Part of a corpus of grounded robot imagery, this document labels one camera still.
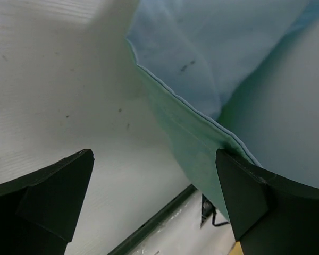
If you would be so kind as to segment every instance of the white corrugated surface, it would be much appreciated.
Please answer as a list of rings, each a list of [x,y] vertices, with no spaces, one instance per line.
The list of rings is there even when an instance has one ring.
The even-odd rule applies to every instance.
[[[235,243],[232,228],[214,227],[211,217],[200,228],[201,202],[195,192],[129,255],[227,255]],[[224,222],[217,212],[216,223]]]
[[[0,0],[0,183],[95,153],[67,255],[107,254],[188,185],[123,40],[135,4]]]

